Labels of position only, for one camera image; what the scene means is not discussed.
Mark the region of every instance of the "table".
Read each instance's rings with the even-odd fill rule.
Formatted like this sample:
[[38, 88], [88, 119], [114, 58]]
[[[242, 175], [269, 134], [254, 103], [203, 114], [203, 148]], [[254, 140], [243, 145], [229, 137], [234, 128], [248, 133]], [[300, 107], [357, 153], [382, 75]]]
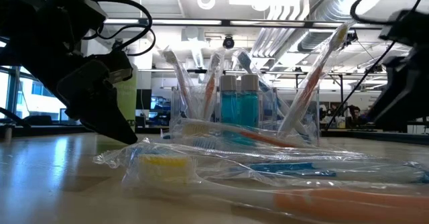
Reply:
[[[429, 164], [425, 146], [346, 138], [322, 144]], [[0, 142], [0, 223], [306, 223], [215, 201], [131, 197], [121, 189], [124, 169], [92, 162], [96, 154], [123, 146], [93, 133]]]

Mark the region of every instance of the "bottle cap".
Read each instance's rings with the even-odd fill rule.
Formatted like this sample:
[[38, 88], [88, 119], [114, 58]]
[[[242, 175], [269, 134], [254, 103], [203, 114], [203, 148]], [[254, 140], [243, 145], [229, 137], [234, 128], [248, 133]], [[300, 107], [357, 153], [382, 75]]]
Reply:
[[236, 91], [237, 78], [235, 76], [221, 76], [221, 91]]
[[255, 74], [245, 74], [241, 76], [241, 90], [242, 91], [258, 91], [259, 78]]

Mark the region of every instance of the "security camera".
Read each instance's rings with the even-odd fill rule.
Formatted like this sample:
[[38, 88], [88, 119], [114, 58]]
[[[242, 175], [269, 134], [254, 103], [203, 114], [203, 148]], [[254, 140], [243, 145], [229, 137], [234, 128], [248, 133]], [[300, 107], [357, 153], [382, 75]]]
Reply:
[[225, 39], [223, 40], [223, 47], [225, 49], [234, 48], [234, 40], [232, 36], [225, 36]]

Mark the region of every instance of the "ceiling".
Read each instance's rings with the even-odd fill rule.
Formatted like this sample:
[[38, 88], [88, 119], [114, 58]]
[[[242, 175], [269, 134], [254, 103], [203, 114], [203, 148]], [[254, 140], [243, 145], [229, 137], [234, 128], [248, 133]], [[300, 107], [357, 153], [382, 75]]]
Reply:
[[[197, 0], [134, 0], [146, 7], [154, 18], [196, 18], [196, 19], [266, 19], [269, 10], [256, 11], [248, 5], [230, 5], [229, 0], [215, 0], [212, 9], [205, 10], [198, 6]], [[310, 8], [315, 6], [318, 0], [310, 0]], [[403, 8], [411, 8], [416, 0], [380, 0], [365, 13], [366, 17], [377, 19], [387, 19], [394, 11]], [[102, 8], [109, 17], [141, 17], [140, 12], [127, 5], [116, 3], [101, 3]], [[422, 0], [418, 8], [420, 11], [429, 12], [429, 0]], [[213, 51], [222, 46], [226, 35], [231, 35], [235, 40], [236, 48], [251, 48], [259, 36], [261, 28], [248, 27], [200, 27], [204, 30], [204, 38], [209, 40], [207, 46], [202, 49], [204, 58], [210, 58]], [[119, 26], [110, 26], [106, 34], [112, 34], [119, 29]], [[182, 30], [184, 27], [163, 27], [156, 26], [153, 30], [157, 36], [157, 49], [164, 49], [173, 43], [179, 44], [182, 40]], [[352, 43], [337, 58], [337, 72], [363, 72], [365, 66], [377, 59], [386, 49], [386, 42], [378, 39], [379, 30], [358, 30], [359, 42]], [[125, 32], [128, 36], [137, 34], [137, 30]], [[389, 53], [392, 56], [406, 54], [407, 47], [397, 45]], [[183, 61], [192, 58], [189, 49], [180, 49], [176, 51], [179, 58]], [[308, 70], [311, 64], [316, 60], [318, 52], [310, 52], [302, 61], [294, 63], [294, 66], [301, 66]], [[280, 62], [276, 66], [272, 59], [267, 59], [265, 67], [272, 70], [293, 70], [294, 67], [282, 66]], [[157, 68], [168, 67], [154, 50], [154, 64]]]

